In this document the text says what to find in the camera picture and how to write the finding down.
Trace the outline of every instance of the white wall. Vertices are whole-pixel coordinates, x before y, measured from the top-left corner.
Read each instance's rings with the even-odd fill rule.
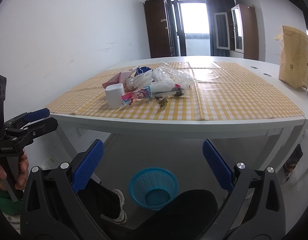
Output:
[[[246,6],[254,6],[257,20],[257,29],[258,29],[258,58],[260,61],[265,61],[266,50],[265,50],[265,26],[263,19],[262,7],[260,0],[235,0],[236,4],[243,4]]]
[[[236,3],[255,6],[260,60],[264,60],[265,51],[266,62],[279,64],[281,47],[274,38],[280,33],[282,25],[306,32],[302,10],[288,0],[236,0]]]
[[[185,39],[187,56],[210,56],[209,39]]]
[[[0,74],[5,119],[35,111],[111,65],[150,57],[144,0],[3,0]],[[52,152],[55,134],[27,147],[30,166]]]

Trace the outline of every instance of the pink wrapper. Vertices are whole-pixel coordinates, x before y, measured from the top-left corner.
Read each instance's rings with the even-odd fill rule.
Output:
[[[134,67],[133,69],[127,71],[121,71],[109,79],[107,82],[103,83],[103,88],[107,88],[110,85],[122,83],[125,87],[125,81],[132,75],[132,73],[138,68],[138,66]]]
[[[151,97],[150,86],[144,87],[136,92],[130,92],[122,96],[122,100],[126,105],[131,105],[134,99],[143,99]]]

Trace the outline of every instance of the person's leg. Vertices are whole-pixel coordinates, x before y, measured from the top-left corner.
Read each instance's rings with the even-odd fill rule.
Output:
[[[186,191],[122,240],[194,240],[218,210],[214,195],[203,189]]]
[[[78,192],[85,208],[98,223],[101,215],[116,219],[121,212],[120,199],[117,194],[90,179],[85,187]]]

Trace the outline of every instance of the brown paper bag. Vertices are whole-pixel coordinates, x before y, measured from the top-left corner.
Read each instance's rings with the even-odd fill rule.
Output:
[[[278,78],[293,88],[308,88],[308,36],[289,26],[281,27],[281,63]]]

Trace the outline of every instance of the glass cabinet door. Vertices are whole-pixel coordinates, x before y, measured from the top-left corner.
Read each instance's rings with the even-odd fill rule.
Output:
[[[233,23],[234,23],[234,37],[235,37],[235,51],[244,52],[243,44],[243,27],[241,22],[241,12],[239,5],[232,8]]]

